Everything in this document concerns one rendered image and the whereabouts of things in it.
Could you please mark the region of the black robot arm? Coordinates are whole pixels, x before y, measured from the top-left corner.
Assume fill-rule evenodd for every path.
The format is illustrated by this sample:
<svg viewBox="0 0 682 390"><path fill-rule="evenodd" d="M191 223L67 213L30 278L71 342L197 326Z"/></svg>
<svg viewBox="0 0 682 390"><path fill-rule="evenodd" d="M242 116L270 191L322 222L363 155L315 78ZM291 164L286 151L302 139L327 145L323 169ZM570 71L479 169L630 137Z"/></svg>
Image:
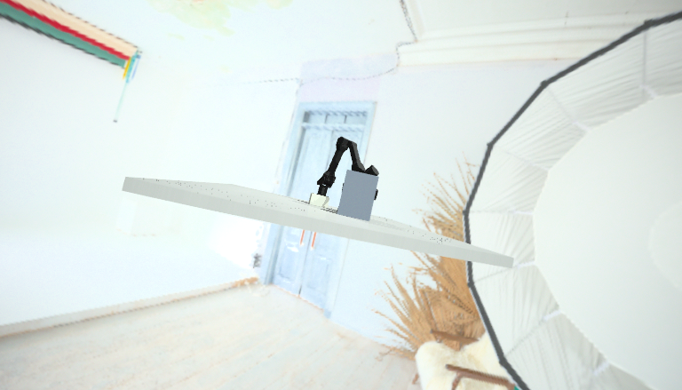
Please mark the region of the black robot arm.
<svg viewBox="0 0 682 390"><path fill-rule="evenodd" d="M329 165L328 170L325 171L323 173L322 177L317 181L317 185L320 185L317 195L326 196L328 188L331 188L333 183L335 183L335 180L337 178L337 177L335 177L336 169L338 167L338 164L341 160L343 153L348 148L350 150L350 154L351 154L351 158L352 158L352 162L353 162L352 171L367 173L367 174L374 175L374 176L379 175L379 172L375 168L374 165L370 165L368 167L368 169L365 170L364 165L361 163L357 144L355 142L350 141L349 139L346 139L344 137L339 137L337 139L336 147L337 147L337 150L336 150L336 152L332 158L332 161ZM324 186L324 185L326 185L326 186Z"/></svg>

